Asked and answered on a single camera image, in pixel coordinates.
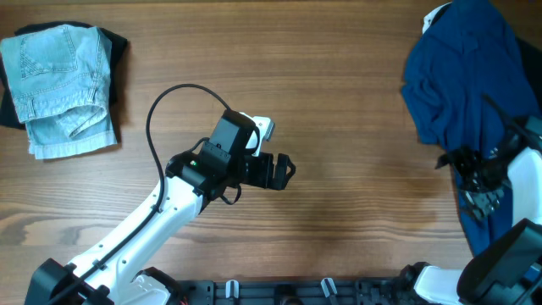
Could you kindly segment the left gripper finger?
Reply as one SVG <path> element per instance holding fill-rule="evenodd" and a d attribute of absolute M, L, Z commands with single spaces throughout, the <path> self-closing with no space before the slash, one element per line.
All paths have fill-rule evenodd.
<path fill-rule="evenodd" d="M 296 166 L 291 161 L 290 157 L 286 154 L 280 153 L 278 155 L 277 163 L 275 165 L 276 176 L 293 176 L 296 173 Z"/>
<path fill-rule="evenodd" d="M 277 171 L 274 174 L 273 178 L 273 189 L 276 191 L 284 190 L 291 179 L 291 177 L 295 174 L 294 171 L 286 173 L 285 171 Z"/>

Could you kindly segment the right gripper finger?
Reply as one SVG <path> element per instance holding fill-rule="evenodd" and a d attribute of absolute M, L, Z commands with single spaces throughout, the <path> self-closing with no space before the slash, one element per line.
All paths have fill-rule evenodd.
<path fill-rule="evenodd" d="M 494 212 L 500 205 L 505 192 L 502 188 L 484 192 L 481 195 L 481 205 L 484 212 Z"/>
<path fill-rule="evenodd" d="M 471 218 L 481 222 L 485 219 L 485 203 L 482 193 L 460 190 L 461 198 L 466 206 L 462 209 Z"/>

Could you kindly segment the blue polo shirt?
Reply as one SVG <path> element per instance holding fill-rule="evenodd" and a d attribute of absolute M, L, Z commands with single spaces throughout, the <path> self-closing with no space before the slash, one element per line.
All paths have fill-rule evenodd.
<path fill-rule="evenodd" d="M 490 96 L 512 117 L 541 109 L 516 36 L 488 1 L 453 1 L 434 14 L 407 61 L 401 94 L 424 144 L 487 158 L 505 135 Z"/>

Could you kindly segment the white t-shirt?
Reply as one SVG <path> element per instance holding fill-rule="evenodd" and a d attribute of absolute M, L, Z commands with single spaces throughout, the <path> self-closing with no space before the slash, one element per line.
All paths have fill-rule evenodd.
<path fill-rule="evenodd" d="M 451 3 L 445 3 L 443 5 L 440 5 L 423 17 L 423 34 L 433 23 L 439 20 L 439 18 L 445 13 L 445 11 L 449 8 L 450 5 Z"/>

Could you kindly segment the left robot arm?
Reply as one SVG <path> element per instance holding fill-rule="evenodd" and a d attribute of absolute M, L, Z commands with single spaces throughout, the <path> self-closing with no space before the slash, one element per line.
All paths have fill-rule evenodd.
<path fill-rule="evenodd" d="M 173 156 L 145 201 L 95 246 L 62 265 L 49 258 L 32 275 L 27 304 L 178 304 L 175 280 L 147 261 L 227 188 L 283 190 L 296 172 L 285 154 L 261 147 L 268 117 L 226 110 L 212 135 Z"/>

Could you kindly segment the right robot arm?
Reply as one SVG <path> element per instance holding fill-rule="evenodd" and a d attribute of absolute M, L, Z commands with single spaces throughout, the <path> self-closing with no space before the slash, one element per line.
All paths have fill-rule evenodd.
<path fill-rule="evenodd" d="M 492 214 L 512 192 L 512 227 L 474 257 L 464 269 L 427 263 L 406 266 L 394 280 L 392 295 L 404 304 L 539 304 L 541 277 L 541 119 L 505 117 L 506 135 L 490 158 L 460 147 L 438 158 L 451 166 L 467 213 L 476 220 Z"/>

